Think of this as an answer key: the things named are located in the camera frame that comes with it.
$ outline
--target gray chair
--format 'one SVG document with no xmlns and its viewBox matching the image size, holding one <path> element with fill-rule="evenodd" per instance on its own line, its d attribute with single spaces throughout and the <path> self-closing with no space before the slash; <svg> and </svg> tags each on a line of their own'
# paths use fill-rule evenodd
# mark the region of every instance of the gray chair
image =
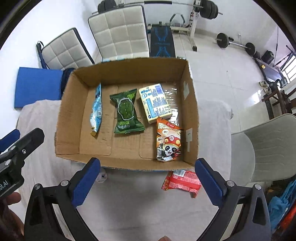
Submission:
<svg viewBox="0 0 296 241">
<path fill-rule="evenodd" d="M 230 179 L 237 185 L 296 174 L 296 117 L 284 114 L 231 135 Z"/>
<path fill-rule="evenodd" d="M 78 69 L 95 64 L 76 28 L 67 30 L 46 45 L 42 56 L 50 69 Z"/>
<path fill-rule="evenodd" d="M 149 57 L 142 5 L 119 6 L 93 15 L 88 21 L 103 61 Z"/>
</svg>

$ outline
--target screw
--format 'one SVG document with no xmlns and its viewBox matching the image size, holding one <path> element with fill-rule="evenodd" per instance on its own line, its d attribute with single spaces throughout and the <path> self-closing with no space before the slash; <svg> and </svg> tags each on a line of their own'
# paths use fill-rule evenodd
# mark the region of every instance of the screw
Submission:
<svg viewBox="0 0 296 241">
<path fill-rule="evenodd" d="M 61 186 L 63 186 L 63 187 L 67 186 L 68 184 L 69 184 L 69 181 L 68 180 L 63 180 L 61 182 Z"/>
<path fill-rule="evenodd" d="M 231 180 L 229 180 L 229 181 L 227 181 L 227 185 L 230 186 L 230 187 L 233 187 L 234 186 L 234 182 L 231 181 Z"/>
<path fill-rule="evenodd" d="M 41 185 L 40 185 L 39 183 L 36 184 L 36 185 L 34 186 L 34 188 L 35 188 L 36 190 L 38 190 L 40 187 L 41 187 Z"/>
<path fill-rule="evenodd" d="M 260 186 L 259 184 L 256 183 L 256 184 L 255 184 L 255 188 L 258 189 L 258 190 L 260 190 L 260 189 L 261 189 L 261 186 Z"/>
<path fill-rule="evenodd" d="M 11 163 L 11 159 L 8 159 L 8 160 L 5 162 L 5 166 L 8 166 L 10 163 Z"/>
</svg>

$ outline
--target cardboard box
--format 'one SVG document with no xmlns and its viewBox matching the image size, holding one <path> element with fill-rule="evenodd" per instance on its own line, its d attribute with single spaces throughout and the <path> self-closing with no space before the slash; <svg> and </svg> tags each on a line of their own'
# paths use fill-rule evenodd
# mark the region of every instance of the cardboard box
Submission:
<svg viewBox="0 0 296 241">
<path fill-rule="evenodd" d="M 93 137 L 89 117 L 98 84 L 102 84 L 102 123 Z M 135 100 L 145 131 L 114 134 L 117 115 L 109 95 L 161 83 L 178 89 L 182 160 L 156 160 L 156 124 L 148 124 L 139 92 Z M 175 58 L 136 58 L 100 63 L 75 70 L 68 80 L 59 111 L 55 151 L 58 157 L 130 170 L 177 170 L 194 166 L 198 153 L 198 111 L 189 64 Z"/>
</svg>

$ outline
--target orange snack bag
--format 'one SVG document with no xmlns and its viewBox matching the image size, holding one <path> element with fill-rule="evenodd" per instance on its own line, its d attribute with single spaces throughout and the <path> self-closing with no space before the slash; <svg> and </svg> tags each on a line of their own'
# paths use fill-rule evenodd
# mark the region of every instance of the orange snack bag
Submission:
<svg viewBox="0 0 296 241">
<path fill-rule="evenodd" d="M 177 159 L 181 154 L 181 129 L 160 117 L 157 124 L 157 160 L 167 162 Z"/>
</svg>

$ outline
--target white cushion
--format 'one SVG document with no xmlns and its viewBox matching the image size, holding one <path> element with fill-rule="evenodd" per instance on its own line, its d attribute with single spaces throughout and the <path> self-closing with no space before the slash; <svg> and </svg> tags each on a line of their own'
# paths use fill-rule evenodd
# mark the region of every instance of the white cushion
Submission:
<svg viewBox="0 0 296 241">
<path fill-rule="evenodd" d="M 51 41 L 42 49 L 42 56 L 50 69 L 77 69 L 94 64 L 76 28 Z"/>
<path fill-rule="evenodd" d="M 149 45 L 141 5 L 116 8 L 89 18 L 102 58 L 149 57 Z"/>
</svg>

